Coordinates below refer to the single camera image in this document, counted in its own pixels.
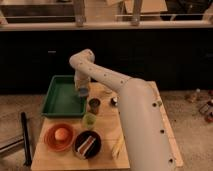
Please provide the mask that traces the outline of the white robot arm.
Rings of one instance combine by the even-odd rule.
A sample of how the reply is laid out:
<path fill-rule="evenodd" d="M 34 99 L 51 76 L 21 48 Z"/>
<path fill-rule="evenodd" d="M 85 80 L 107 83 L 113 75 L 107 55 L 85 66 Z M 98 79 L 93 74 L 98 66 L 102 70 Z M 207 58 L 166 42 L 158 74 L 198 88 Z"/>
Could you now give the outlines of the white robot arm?
<path fill-rule="evenodd" d="M 85 85 L 92 78 L 117 93 L 131 171 L 175 171 L 175 158 L 153 88 L 143 79 L 104 68 L 94 61 L 90 49 L 70 57 L 75 84 Z"/>

